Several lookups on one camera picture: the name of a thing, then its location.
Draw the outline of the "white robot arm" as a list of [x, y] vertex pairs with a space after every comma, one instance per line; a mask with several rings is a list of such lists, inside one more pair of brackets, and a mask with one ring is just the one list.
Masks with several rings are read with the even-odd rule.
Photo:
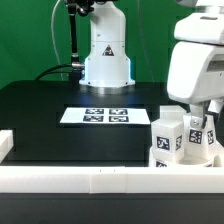
[[[196, 11], [177, 22], [167, 91], [191, 106], [191, 125], [205, 126], [205, 103], [224, 98], [224, 0], [176, 0]], [[90, 15], [91, 51], [80, 84], [120, 89], [135, 83], [125, 53], [125, 16], [110, 0], [91, 0], [80, 11]]]

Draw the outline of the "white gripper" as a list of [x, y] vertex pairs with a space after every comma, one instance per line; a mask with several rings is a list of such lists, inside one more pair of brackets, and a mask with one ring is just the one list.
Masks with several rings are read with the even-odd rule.
[[191, 104], [190, 126], [204, 129], [206, 107], [199, 102], [211, 100], [208, 110], [217, 114], [224, 107], [224, 14], [193, 13], [176, 24], [174, 37], [167, 92]]

